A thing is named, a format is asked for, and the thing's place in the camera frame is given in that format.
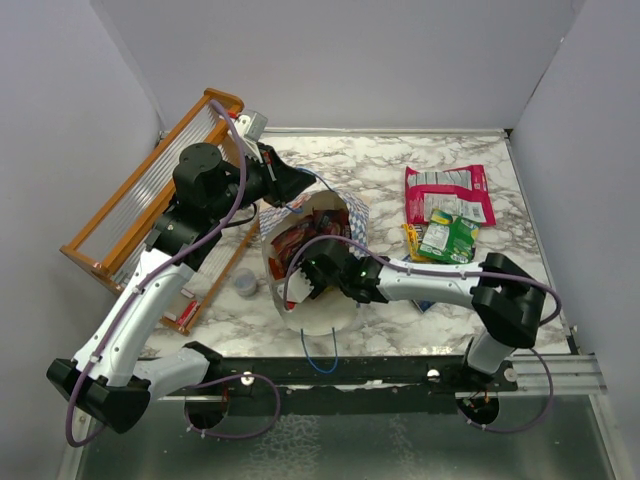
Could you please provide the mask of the orange snack pack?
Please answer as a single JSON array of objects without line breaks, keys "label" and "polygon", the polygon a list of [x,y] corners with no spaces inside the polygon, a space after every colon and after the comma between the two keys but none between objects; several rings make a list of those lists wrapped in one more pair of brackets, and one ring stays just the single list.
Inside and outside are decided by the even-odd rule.
[{"label": "orange snack pack", "polygon": [[270,272],[275,280],[282,279],[296,252],[317,234],[312,219],[304,219],[278,234],[271,242],[274,257],[269,259]]}]

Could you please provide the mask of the green snack pack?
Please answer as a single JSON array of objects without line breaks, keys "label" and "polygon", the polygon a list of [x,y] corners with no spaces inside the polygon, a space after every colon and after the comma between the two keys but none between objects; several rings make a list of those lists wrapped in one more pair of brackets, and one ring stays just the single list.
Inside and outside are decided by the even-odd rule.
[{"label": "green snack pack", "polygon": [[461,216],[433,209],[418,253],[444,264],[468,264],[474,260],[480,225]]}]

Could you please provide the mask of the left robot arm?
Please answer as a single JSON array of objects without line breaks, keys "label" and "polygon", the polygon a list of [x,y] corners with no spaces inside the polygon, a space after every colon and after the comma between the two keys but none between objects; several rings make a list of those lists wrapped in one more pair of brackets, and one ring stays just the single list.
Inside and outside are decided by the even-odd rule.
[{"label": "left robot arm", "polygon": [[173,170],[175,193],[147,236],[133,276],[96,333],[70,359],[56,359],[47,379],[67,399],[117,433],[130,430],[155,399],[185,387],[206,395],[220,385],[213,353],[190,343],[143,361],[141,351],[167,307],[222,237],[239,209],[264,201],[285,207],[315,177],[286,165],[275,150],[227,162],[209,143],[186,147]]}]

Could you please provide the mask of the yellow M&M candy pack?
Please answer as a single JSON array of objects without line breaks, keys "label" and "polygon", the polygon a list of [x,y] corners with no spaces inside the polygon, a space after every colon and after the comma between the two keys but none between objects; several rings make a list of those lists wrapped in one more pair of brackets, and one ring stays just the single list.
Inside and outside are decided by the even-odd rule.
[{"label": "yellow M&M candy pack", "polygon": [[418,231],[412,224],[404,223],[402,225],[404,233],[407,239],[409,258],[416,263],[426,263],[427,258],[421,255],[418,251],[420,246]]}]

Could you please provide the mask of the blue checkered paper bag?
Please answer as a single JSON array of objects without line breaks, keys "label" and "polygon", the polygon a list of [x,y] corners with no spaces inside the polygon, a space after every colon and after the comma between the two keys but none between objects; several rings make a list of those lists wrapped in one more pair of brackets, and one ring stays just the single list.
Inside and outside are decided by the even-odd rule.
[{"label": "blue checkered paper bag", "polygon": [[318,298],[309,297],[292,311],[286,311],[279,287],[285,283],[287,271],[282,279],[273,278],[269,268],[269,259],[274,257],[271,242],[278,234],[301,222],[313,210],[344,209],[348,212],[350,238],[361,245],[367,245],[370,199],[325,182],[322,189],[306,191],[284,208],[269,207],[265,202],[260,207],[259,230],[267,284],[274,306],[285,326],[295,331],[301,339],[307,336],[334,336],[356,319],[356,302],[337,289],[328,289]]}]

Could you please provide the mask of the purple berries snack pack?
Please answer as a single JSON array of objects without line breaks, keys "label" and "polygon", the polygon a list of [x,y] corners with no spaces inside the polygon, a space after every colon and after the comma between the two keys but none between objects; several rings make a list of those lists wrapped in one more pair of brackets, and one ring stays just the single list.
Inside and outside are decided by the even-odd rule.
[{"label": "purple berries snack pack", "polygon": [[313,210],[302,221],[305,240],[322,235],[351,237],[348,212],[344,209]]}]

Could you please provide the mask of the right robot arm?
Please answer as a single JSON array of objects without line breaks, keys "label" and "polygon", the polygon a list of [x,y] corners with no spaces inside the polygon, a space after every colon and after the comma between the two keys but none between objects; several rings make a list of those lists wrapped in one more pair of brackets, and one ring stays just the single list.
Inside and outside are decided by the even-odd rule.
[{"label": "right robot arm", "polygon": [[491,384],[514,351],[534,347],[542,321],[544,285],[499,253],[462,265],[420,265],[370,253],[356,257],[346,242],[326,239],[305,249],[300,267],[313,297],[335,287],[360,304],[415,300],[474,311],[484,329],[459,367],[461,383],[472,391]]}]

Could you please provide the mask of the pink snack bag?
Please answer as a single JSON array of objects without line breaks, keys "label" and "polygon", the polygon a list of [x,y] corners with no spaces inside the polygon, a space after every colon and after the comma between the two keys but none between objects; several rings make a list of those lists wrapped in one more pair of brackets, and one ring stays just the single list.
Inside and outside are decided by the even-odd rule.
[{"label": "pink snack bag", "polygon": [[484,227],[496,225],[485,169],[470,165],[444,171],[404,171],[405,217],[409,224],[427,224],[439,209]]}]

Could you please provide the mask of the blue Kettle chips bag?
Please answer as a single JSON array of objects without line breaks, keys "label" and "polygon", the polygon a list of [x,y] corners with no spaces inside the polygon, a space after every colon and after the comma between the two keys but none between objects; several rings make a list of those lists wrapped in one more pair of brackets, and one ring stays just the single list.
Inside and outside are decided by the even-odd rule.
[{"label": "blue Kettle chips bag", "polygon": [[[405,255],[403,261],[413,263],[413,260],[409,255]],[[415,307],[417,311],[421,314],[426,313],[430,308],[432,308],[435,303],[428,300],[411,300],[410,303]]]}]

